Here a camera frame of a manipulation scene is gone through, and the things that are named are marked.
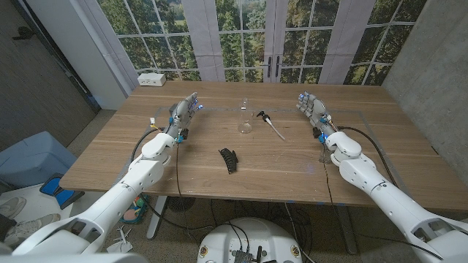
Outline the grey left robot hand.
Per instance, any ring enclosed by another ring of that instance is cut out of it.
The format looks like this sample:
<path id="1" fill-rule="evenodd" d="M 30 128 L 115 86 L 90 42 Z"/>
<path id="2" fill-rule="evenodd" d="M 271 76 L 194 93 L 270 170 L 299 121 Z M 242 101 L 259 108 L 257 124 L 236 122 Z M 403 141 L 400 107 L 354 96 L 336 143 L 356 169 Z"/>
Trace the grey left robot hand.
<path id="1" fill-rule="evenodd" d="M 197 92 L 182 99 L 172 109 L 171 120 L 166 133 L 171 137 L 178 137 L 180 131 L 188 128 L 195 113 L 201 109 L 203 109 L 203 106 L 198 103 Z"/>

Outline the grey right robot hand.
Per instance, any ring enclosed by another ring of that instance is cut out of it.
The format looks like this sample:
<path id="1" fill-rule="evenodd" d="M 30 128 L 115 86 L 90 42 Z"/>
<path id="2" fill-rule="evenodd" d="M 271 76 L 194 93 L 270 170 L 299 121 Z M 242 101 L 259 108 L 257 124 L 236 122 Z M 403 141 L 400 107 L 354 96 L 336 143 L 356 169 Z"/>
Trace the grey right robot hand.
<path id="1" fill-rule="evenodd" d="M 309 119 L 312 127 L 320 132 L 314 133 L 317 136 L 322 134 L 324 137 L 328 137 L 332 133 L 337 132 L 337 128 L 334 126 L 332 117 L 327 111 L 326 106 L 315 95 L 306 91 L 300 94 L 296 107 Z"/>

